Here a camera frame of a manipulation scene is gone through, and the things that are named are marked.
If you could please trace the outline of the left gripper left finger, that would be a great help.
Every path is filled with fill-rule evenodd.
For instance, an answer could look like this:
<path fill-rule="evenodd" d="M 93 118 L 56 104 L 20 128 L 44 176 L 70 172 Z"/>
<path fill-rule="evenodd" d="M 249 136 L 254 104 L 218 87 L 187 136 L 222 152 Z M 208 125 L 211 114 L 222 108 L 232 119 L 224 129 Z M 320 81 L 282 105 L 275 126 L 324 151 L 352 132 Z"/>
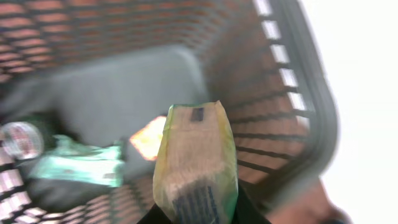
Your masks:
<path fill-rule="evenodd" d="M 171 224 L 171 221 L 155 203 L 137 224 Z"/>

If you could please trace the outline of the yellow white snack bag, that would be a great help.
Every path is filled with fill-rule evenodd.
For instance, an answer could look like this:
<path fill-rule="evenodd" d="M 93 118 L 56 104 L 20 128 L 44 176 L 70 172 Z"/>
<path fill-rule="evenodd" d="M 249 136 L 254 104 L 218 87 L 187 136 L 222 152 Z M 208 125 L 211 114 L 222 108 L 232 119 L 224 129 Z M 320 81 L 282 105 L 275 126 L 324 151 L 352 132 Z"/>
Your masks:
<path fill-rule="evenodd" d="M 232 222 L 238 166 L 232 130 L 220 101 L 170 107 L 155 165 L 153 196 L 172 223 Z"/>

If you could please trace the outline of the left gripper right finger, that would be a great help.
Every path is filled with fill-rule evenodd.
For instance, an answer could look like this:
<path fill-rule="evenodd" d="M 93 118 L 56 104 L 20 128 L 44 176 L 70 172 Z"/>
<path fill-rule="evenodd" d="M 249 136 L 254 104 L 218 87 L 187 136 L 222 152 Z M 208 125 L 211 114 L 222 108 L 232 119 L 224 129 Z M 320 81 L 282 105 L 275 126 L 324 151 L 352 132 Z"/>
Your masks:
<path fill-rule="evenodd" d="M 238 184 L 238 199 L 231 223 L 271 224 L 270 221 L 255 208 L 241 184 Z"/>

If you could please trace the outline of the green round-logo box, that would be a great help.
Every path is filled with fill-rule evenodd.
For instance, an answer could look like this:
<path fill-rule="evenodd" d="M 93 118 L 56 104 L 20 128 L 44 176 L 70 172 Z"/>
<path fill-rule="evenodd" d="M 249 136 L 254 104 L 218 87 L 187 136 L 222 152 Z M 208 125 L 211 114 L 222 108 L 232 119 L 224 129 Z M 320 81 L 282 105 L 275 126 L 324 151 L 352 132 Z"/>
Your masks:
<path fill-rule="evenodd" d="M 44 152 L 40 131 L 28 122 L 12 122 L 1 127 L 5 152 L 18 160 L 33 159 Z"/>

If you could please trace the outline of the light green wrapper pack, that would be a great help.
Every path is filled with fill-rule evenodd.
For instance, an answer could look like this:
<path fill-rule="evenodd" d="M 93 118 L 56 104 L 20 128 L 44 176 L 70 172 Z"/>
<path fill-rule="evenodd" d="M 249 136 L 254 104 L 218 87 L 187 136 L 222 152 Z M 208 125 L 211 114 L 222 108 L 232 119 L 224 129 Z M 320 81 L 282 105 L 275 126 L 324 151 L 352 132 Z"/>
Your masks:
<path fill-rule="evenodd" d="M 123 143 L 107 147 L 88 146 L 65 135 L 56 135 L 56 147 L 46 152 L 29 177 L 70 180 L 89 184 L 120 187 L 123 183 Z"/>

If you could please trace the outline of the orange tissue pack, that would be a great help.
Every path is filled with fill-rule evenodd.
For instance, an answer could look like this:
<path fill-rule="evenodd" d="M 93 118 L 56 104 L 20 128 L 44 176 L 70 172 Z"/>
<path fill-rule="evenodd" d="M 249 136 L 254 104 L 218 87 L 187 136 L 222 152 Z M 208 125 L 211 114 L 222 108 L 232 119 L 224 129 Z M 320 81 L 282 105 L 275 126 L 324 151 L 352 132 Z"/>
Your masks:
<path fill-rule="evenodd" d="M 129 142 L 147 161 L 157 159 L 167 117 L 158 116 L 129 138 Z"/>

